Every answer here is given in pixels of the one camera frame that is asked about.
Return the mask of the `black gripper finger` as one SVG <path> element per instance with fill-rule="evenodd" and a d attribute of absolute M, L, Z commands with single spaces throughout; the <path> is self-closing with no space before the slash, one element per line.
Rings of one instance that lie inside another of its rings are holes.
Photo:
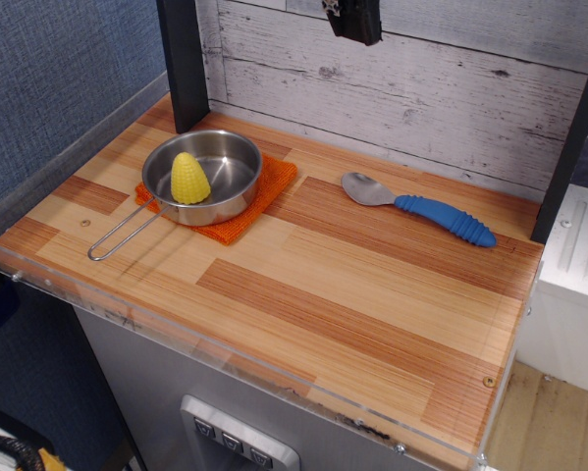
<path fill-rule="evenodd" d="M 382 40 L 379 0 L 327 0 L 321 4 L 336 37 L 364 45 Z"/>

